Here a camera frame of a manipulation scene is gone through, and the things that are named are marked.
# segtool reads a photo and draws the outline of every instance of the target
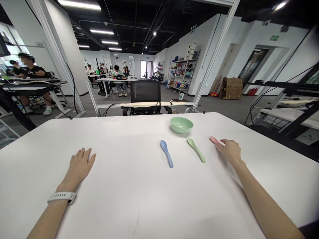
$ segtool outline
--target green bowl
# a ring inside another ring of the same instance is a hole
[[[176,133],[188,133],[194,126],[193,122],[183,117],[173,117],[170,126]]]

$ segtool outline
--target white watch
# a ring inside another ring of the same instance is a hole
[[[71,204],[75,196],[76,196],[76,193],[74,192],[58,192],[58,193],[52,194],[49,197],[47,203],[50,203],[55,200],[68,200],[68,204]]]

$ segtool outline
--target left hand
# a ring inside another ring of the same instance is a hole
[[[91,148],[85,151],[79,150],[71,157],[70,167],[62,183],[57,187],[56,192],[73,192],[77,185],[88,175],[95,161],[96,153],[88,161]]]

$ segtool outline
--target jeans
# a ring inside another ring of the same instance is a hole
[[[117,91],[119,92],[119,94],[120,94],[120,93],[122,93],[122,94],[128,93],[125,82],[119,82],[119,83],[117,83],[115,86],[116,86],[116,89],[117,89]]]

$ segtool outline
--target hair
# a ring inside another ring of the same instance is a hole
[[[27,53],[23,53],[23,52],[21,52],[21,53],[19,53],[19,54],[18,54],[18,57],[19,57],[19,58],[26,58],[26,59],[29,59],[29,60],[31,60],[31,61],[32,61],[32,63],[35,63],[34,57],[33,57],[33,56],[31,56],[31,55],[29,55],[29,54],[27,54]]]

